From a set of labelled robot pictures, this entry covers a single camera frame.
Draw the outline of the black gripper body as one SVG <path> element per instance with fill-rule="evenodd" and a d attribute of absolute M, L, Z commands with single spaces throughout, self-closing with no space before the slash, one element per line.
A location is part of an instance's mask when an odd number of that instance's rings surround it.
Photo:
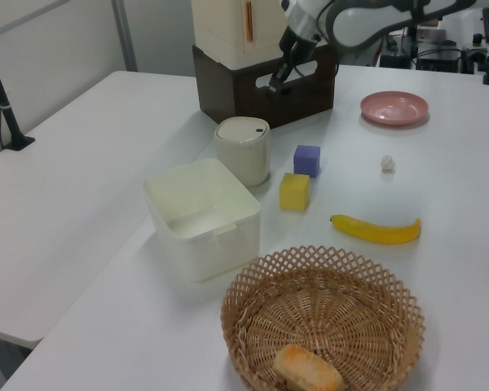
<path fill-rule="evenodd" d="M 287 72 L 295 65 L 307 62 L 316 47 L 316 41 L 299 37 L 290 27 L 287 27 L 280 39 L 279 47 L 282 56 L 278 70 Z"/>

